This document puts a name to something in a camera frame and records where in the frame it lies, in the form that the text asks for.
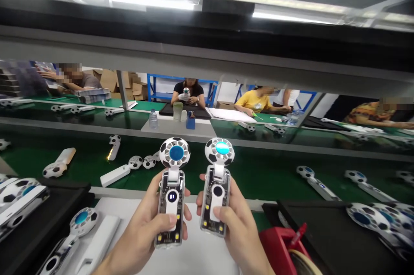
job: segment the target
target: hand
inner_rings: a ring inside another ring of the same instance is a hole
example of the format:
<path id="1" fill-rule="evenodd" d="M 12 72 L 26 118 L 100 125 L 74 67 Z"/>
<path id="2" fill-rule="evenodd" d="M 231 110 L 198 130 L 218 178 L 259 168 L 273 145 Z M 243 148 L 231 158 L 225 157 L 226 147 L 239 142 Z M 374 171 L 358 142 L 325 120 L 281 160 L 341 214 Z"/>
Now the hand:
<path id="1" fill-rule="evenodd" d="M 246 114 L 248 115 L 248 116 L 250 116 L 250 117 L 252 117 L 253 118 L 253 110 L 252 109 L 248 109 L 248 108 L 246 108 Z"/>
<path id="2" fill-rule="evenodd" d="M 201 215 L 203 191 L 198 194 L 197 215 Z M 227 224 L 227 248 L 243 275 L 270 275 L 274 272 L 259 239 L 256 222 L 236 181 L 231 178 L 229 207 L 215 207 L 214 215 Z"/>
<path id="3" fill-rule="evenodd" d="M 396 123 L 393 123 L 392 126 L 396 128 L 414 129 L 413 122 L 396 122 Z"/>
<path id="4" fill-rule="evenodd" d="M 192 105 L 192 104 L 198 102 L 198 97 L 191 96 L 190 99 L 188 100 L 188 102 Z"/>
<path id="5" fill-rule="evenodd" d="M 290 106 L 283 106 L 283 107 L 280 107 L 280 111 L 283 113 L 291 113 L 292 108 Z"/>
<path id="6" fill-rule="evenodd" d="M 39 67 L 36 66 L 36 68 L 38 69 L 38 73 L 43 77 L 43 78 L 48 78 L 48 79 L 52 79 L 56 81 L 56 73 L 53 72 L 52 70 L 48 70 L 48 71 L 43 71 L 40 70 Z"/>
<path id="7" fill-rule="evenodd" d="M 159 183 L 163 172 L 154 178 L 139 203 L 121 238 L 116 243 L 94 275 L 133 275 L 142 270 L 154 251 L 154 239 L 163 231 L 168 231 L 177 222 L 176 215 L 158 214 Z M 185 189 L 184 196 L 190 196 Z M 191 213 L 184 205 L 184 217 L 191 220 Z M 184 222 L 182 238 L 188 238 L 187 225 Z"/>
<path id="8" fill-rule="evenodd" d="M 186 93 L 181 93 L 179 96 L 178 96 L 178 99 L 179 100 L 183 100 L 183 101 L 188 101 L 189 99 L 190 99 L 190 94 L 186 94 Z"/>

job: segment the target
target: yellow shirt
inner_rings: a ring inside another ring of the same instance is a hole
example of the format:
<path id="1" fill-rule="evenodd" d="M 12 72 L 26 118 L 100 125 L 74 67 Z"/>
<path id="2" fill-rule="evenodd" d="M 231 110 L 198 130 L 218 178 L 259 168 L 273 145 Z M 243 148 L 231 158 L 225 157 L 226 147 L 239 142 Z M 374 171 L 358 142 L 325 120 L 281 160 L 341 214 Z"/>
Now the yellow shirt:
<path id="1" fill-rule="evenodd" d="M 236 102 L 236 105 L 252 109 L 255 113 L 259 113 L 263 109 L 268 109 L 272 106 L 269 101 L 269 96 L 258 97 L 256 93 L 255 90 L 244 93 Z"/>

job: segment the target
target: patterned shirt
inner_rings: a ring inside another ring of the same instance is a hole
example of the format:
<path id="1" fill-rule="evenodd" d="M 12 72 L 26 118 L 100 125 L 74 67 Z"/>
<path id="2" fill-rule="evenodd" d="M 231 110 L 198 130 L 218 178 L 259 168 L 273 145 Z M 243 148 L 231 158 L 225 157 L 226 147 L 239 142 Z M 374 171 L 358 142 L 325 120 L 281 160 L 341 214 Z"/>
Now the patterned shirt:
<path id="1" fill-rule="evenodd" d="M 342 122 L 357 124 L 357 116 L 377 122 L 389 121 L 394 115 L 395 110 L 381 110 L 379 104 L 380 102 L 363 103 L 352 109 Z"/>

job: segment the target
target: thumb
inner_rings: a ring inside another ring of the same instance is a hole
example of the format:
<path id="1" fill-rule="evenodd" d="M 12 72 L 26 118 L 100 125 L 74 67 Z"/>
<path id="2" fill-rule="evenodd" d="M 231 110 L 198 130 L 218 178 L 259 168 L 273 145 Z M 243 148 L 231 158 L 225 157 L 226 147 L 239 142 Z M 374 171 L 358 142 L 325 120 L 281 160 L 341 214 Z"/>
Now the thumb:
<path id="1" fill-rule="evenodd" d="M 177 215 L 174 214 L 158 214 L 148 222 L 144 227 L 144 232 L 148 240 L 153 240 L 159 233 L 168 231 L 177 223 Z"/>
<path id="2" fill-rule="evenodd" d="M 214 207 L 214 215 L 227 224 L 232 233 L 238 233 L 243 229 L 243 223 L 231 207 Z"/>

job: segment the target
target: woman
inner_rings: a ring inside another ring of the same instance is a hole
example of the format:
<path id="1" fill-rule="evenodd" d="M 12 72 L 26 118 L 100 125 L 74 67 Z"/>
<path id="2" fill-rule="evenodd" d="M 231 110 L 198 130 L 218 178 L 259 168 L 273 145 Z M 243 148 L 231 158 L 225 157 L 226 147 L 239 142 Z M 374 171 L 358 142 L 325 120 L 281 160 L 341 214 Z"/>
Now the woman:
<path id="1" fill-rule="evenodd" d="M 188 88 L 190 93 L 184 93 L 185 88 Z M 197 105 L 205 109 L 206 101 L 204 100 L 204 90 L 198 84 L 198 79 L 185 78 L 183 82 L 177 83 L 172 94 L 171 105 L 176 101 L 181 101 L 185 105 Z"/>
<path id="2" fill-rule="evenodd" d="M 290 111 L 290 106 L 273 107 L 269 101 L 269 95 L 274 92 L 274 87 L 257 86 L 254 90 L 244 93 L 242 97 L 236 102 L 234 107 L 238 111 L 247 113 L 248 116 L 253 117 L 253 113 L 259 113 L 262 110 L 268 110 L 272 113 L 287 113 Z"/>
<path id="3" fill-rule="evenodd" d="M 342 122 L 359 125 L 414 129 L 414 123 L 391 121 L 391 117 L 397 109 L 398 104 L 385 103 L 383 100 L 373 103 L 363 103 L 362 105 L 355 107 Z"/>
<path id="4" fill-rule="evenodd" d="M 59 88 L 59 92 L 63 92 L 65 89 L 68 89 L 73 93 L 75 91 L 102 88 L 102 85 L 96 77 L 81 71 L 79 64 L 58 64 L 58 67 L 61 70 L 62 75 L 57 75 L 56 72 L 52 70 L 44 71 L 39 67 L 37 67 L 37 69 L 38 73 L 43 78 L 52 79 L 58 84 L 63 85 L 63 87 Z"/>

